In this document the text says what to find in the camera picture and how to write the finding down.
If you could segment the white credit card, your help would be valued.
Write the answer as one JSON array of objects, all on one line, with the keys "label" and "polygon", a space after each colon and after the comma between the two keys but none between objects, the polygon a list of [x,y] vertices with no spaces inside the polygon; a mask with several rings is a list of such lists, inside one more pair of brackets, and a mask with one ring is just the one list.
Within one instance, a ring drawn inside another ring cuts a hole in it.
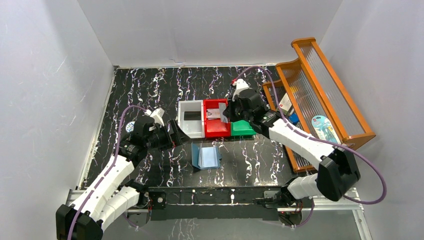
[{"label": "white credit card", "polygon": [[225,115],[226,109],[227,109],[227,104],[225,102],[219,102],[218,103],[218,109],[219,109],[220,121],[222,123],[227,124],[229,122],[228,117]]}]

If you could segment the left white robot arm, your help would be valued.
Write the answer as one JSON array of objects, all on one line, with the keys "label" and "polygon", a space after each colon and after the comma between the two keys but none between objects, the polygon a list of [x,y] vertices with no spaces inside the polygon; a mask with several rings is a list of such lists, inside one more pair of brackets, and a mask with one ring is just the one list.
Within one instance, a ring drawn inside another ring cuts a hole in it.
[{"label": "left white robot arm", "polygon": [[93,183],[70,205],[55,213],[58,240],[100,240],[105,230],[131,207],[151,205],[147,187],[134,180],[120,186],[150,150],[165,151],[183,145],[190,137],[172,119],[164,123],[163,110],[147,111],[137,118],[131,131],[121,135],[115,153]]}]

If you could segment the blue card holder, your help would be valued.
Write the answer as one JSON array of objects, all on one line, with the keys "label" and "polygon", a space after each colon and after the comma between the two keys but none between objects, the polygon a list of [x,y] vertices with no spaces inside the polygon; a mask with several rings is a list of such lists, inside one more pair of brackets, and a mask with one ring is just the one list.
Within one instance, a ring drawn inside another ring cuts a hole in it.
[{"label": "blue card holder", "polygon": [[221,167],[222,155],[217,146],[200,147],[191,144],[191,163],[199,170],[218,169]]}]

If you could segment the white plastic bin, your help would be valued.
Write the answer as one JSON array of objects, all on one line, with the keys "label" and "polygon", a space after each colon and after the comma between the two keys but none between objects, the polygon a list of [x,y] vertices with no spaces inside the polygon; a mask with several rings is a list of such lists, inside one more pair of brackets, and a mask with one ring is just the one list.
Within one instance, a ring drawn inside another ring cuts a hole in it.
[{"label": "white plastic bin", "polygon": [[178,102],[178,125],[191,139],[205,138],[204,120],[203,100],[184,100]]}]

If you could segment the green plastic bin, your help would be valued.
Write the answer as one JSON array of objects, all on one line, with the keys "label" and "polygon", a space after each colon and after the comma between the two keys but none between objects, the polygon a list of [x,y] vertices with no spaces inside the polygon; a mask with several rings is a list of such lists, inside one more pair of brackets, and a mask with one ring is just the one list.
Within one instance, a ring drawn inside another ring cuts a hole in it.
[{"label": "green plastic bin", "polygon": [[232,137],[237,136],[254,136],[257,133],[253,130],[251,125],[245,120],[239,120],[231,122],[230,135]]}]

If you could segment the red plastic bin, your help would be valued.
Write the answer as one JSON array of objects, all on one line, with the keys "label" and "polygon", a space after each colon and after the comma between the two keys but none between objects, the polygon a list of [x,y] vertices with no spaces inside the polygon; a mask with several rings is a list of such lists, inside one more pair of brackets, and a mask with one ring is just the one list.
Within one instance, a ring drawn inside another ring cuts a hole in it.
[{"label": "red plastic bin", "polygon": [[[231,136],[231,124],[221,121],[219,104],[224,104],[225,109],[228,105],[228,100],[225,98],[203,100],[205,138],[226,138]],[[209,116],[208,110],[216,112],[216,117]]]}]

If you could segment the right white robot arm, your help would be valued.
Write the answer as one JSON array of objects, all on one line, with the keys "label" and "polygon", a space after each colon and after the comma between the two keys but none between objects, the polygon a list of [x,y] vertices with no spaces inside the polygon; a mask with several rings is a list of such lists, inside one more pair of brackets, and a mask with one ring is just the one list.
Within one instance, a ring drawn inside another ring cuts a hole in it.
[{"label": "right white robot arm", "polygon": [[223,111],[228,120],[248,122],[257,134],[288,147],[317,170],[281,187],[279,197],[286,206],[295,207],[301,199],[313,196],[337,202],[359,181],[361,175],[353,153],[323,143],[294,126],[279,112],[269,109],[243,79],[233,80],[231,87],[234,93]]}]

